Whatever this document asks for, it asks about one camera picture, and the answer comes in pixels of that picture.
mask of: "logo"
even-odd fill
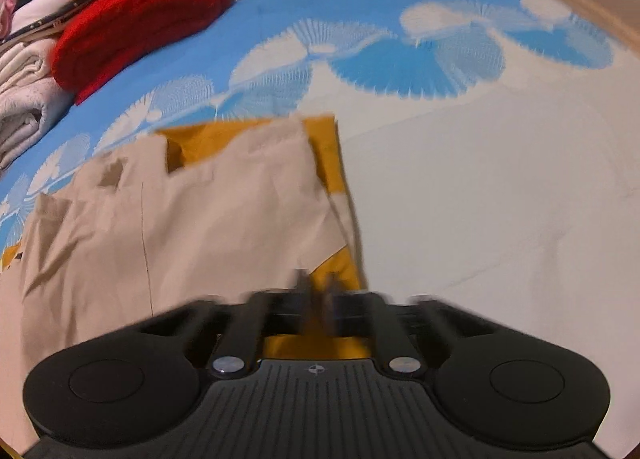
[[[309,371],[314,376],[318,376],[319,374],[324,373],[325,370],[326,369],[322,365],[318,365],[317,363],[307,369],[307,371]]]

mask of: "blue floral bedsheet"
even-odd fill
[[[239,0],[210,28],[124,70],[0,181],[0,247],[39,192],[151,129],[334,112],[343,138],[470,102],[500,83],[504,42],[572,70],[612,64],[612,40],[555,0]]]

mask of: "round black pad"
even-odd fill
[[[122,360],[97,360],[78,367],[69,378],[69,388],[93,403],[120,401],[139,391],[145,373],[139,366]]]
[[[501,363],[490,380],[498,394],[519,403],[551,401],[564,389],[564,378],[556,369],[532,360]]]
[[[462,340],[436,374],[447,415],[472,435],[521,449],[591,438],[609,386],[589,360],[514,331]]]
[[[40,362],[25,381],[23,398],[38,434],[112,448],[175,426],[199,390],[196,370],[167,339],[127,332]]]

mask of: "red knitted fabric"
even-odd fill
[[[52,53],[56,82],[91,96],[147,53],[203,30],[231,0],[96,0],[71,22]]]

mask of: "bed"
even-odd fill
[[[334,113],[367,287],[440,295],[587,356],[612,389],[596,443],[624,457],[640,435],[638,37],[571,3],[238,0],[8,169],[0,246],[37,194],[155,129]]]

